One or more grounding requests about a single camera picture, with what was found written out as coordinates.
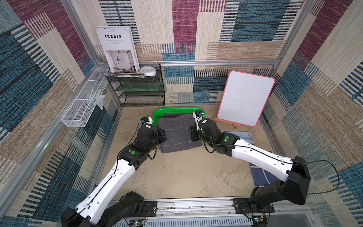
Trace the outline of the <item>dark grey checked pillowcase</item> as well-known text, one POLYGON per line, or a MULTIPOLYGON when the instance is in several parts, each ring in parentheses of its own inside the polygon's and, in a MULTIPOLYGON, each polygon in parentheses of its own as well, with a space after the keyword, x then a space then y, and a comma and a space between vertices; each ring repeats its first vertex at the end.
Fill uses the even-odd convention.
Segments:
POLYGON ((166 141, 160 145, 162 153, 173 153, 201 147, 201 141, 192 141, 191 127, 196 126, 192 113, 167 114, 157 120, 157 127, 165 130, 166 141))

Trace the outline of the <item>green plastic basket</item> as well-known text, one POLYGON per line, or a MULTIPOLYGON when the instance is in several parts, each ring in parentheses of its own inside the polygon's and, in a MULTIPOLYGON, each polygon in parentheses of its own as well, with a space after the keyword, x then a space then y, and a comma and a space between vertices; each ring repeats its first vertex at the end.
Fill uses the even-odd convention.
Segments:
POLYGON ((192 114, 194 112, 201 112, 197 116, 203 116, 205 118, 205 112, 199 107, 165 107, 156 110, 153 114, 153 125, 157 125, 157 120, 161 119, 165 114, 192 114))

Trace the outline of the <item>navy blue pillowcase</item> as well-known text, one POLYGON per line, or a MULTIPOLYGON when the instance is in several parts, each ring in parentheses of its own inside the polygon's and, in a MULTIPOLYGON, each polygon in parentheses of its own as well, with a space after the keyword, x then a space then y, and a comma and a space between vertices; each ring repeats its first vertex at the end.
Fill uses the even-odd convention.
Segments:
POLYGON ((249 165, 250 165, 250 169, 251 169, 251 173, 252 173, 252 177, 253 177, 255 186, 263 187, 266 185, 270 185, 278 180, 278 178, 275 177, 270 172, 254 165, 254 164, 250 163, 249 165))

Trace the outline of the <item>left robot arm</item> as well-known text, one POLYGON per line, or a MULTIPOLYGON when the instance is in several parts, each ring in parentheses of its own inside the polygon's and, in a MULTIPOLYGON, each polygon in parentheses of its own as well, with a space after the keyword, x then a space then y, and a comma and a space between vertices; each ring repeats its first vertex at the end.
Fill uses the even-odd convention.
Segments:
POLYGON ((111 227, 123 218, 142 214, 144 198, 135 192, 109 206, 122 185, 150 158, 149 153, 166 140, 164 130, 153 125, 151 117, 141 118, 140 123, 135 140, 118 153, 101 183, 76 208, 63 212, 63 227, 111 227))

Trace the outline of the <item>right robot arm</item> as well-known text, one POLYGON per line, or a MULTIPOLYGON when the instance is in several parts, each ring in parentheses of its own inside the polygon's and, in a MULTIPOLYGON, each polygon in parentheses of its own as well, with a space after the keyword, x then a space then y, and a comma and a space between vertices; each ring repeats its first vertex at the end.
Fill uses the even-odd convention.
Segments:
POLYGON ((193 118, 196 124, 192 128, 193 139, 203 141, 214 152, 254 164, 277 178, 277 181, 267 186, 256 186, 252 190, 247 201, 252 212, 267 209, 270 204, 278 201, 287 200, 297 205, 306 203, 311 177, 303 158, 279 156, 234 134, 221 132, 215 121, 206 118, 202 111, 195 111, 193 118))

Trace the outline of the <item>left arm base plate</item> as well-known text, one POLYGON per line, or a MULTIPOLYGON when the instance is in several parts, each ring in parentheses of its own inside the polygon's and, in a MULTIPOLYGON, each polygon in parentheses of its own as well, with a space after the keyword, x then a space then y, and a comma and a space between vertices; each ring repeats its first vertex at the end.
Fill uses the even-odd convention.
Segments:
POLYGON ((157 215, 157 201, 144 201, 139 217, 155 217, 157 215))

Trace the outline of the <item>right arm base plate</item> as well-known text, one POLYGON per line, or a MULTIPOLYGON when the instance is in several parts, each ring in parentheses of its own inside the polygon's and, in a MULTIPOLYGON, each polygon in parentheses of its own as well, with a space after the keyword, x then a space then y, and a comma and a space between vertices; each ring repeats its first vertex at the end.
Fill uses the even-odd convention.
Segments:
POLYGON ((233 198, 233 207, 236 214, 247 214, 247 213, 274 213, 275 209, 273 205, 266 206, 265 208, 259 206, 251 206, 248 202, 248 198, 233 198))

